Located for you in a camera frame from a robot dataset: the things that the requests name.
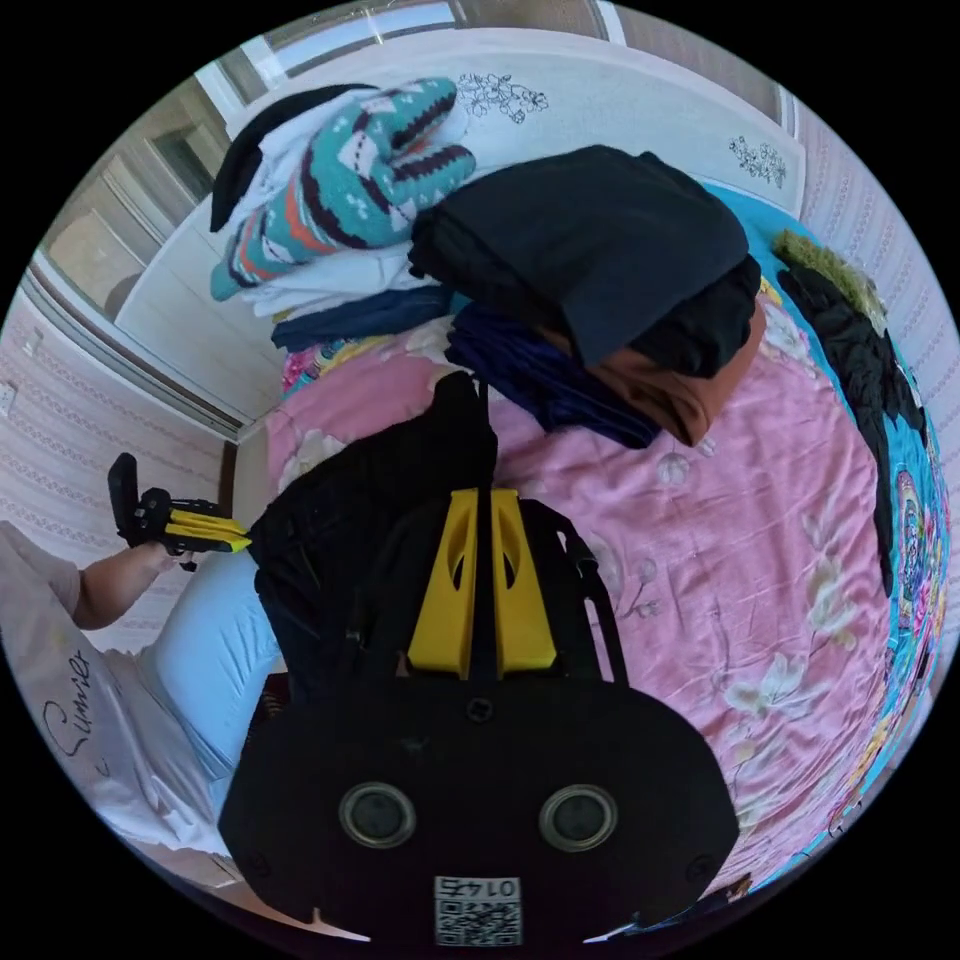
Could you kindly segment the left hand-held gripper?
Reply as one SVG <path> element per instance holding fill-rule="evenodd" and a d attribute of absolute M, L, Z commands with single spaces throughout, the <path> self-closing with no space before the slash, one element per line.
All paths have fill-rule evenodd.
<path fill-rule="evenodd" d="M 243 530 L 224 528 L 218 505 L 203 499 L 177 499 L 160 488 L 143 493 L 128 514 L 128 546 L 162 543 L 170 555 L 237 553 L 250 546 Z"/>

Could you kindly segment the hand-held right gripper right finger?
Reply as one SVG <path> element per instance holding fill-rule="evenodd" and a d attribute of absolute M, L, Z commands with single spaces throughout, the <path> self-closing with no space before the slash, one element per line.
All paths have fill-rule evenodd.
<path fill-rule="evenodd" d="M 491 493 L 491 534 L 498 670 L 547 671 L 556 648 L 515 491 Z"/>

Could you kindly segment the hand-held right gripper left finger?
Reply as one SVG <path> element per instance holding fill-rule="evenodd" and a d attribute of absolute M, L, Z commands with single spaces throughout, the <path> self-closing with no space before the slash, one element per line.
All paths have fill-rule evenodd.
<path fill-rule="evenodd" d="M 451 494 L 423 603 L 407 650 L 417 671 L 466 672 L 477 572 L 477 490 Z"/>

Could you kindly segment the person's left hand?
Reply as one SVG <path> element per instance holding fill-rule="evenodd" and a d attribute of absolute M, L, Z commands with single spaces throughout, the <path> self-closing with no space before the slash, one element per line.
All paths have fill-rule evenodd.
<path fill-rule="evenodd" d="M 173 570 L 175 567 L 191 572 L 196 568 L 192 552 L 171 553 L 159 542 L 141 544 L 133 549 L 136 569 L 148 580 Z"/>

